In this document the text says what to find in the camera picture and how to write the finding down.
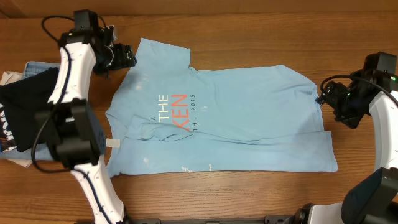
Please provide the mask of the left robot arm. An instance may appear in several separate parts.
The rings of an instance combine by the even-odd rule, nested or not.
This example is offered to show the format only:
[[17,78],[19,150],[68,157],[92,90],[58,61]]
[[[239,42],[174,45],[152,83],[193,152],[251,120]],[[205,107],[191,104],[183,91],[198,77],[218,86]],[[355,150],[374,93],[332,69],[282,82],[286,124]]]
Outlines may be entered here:
[[92,73],[128,68],[136,59],[130,45],[116,44],[114,26],[73,29],[59,41],[61,63],[47,103],[36,114],[38,136],[52,158],[80,184],[93,212],[94,223],[132,223],[118,197],[104,155],[106,137],[88,102]]

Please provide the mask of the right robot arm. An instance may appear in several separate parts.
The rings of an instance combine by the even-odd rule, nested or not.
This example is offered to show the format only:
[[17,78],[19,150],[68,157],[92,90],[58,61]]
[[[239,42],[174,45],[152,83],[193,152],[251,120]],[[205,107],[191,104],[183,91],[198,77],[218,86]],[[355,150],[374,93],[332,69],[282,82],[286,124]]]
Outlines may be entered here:
[[352,188],[341,203],[306,204],[295,215],[265,218],[265,223],[397,223],[397,76],[394,69],[369,68],[348,75],[344,86],[328,77],[319,104],[334,109],[336,120],[357,127],[368,114],[376,144],[374,172]]

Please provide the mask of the light blue printed t-shirt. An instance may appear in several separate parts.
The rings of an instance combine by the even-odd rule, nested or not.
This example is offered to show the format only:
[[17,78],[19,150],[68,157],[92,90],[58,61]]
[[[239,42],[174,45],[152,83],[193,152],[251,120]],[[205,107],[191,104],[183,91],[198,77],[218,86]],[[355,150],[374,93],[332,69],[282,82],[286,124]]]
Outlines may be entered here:
[[141,40],[106,112],[110,176],[337,171],[314,82],[284,65],[196,70],[190,56]]

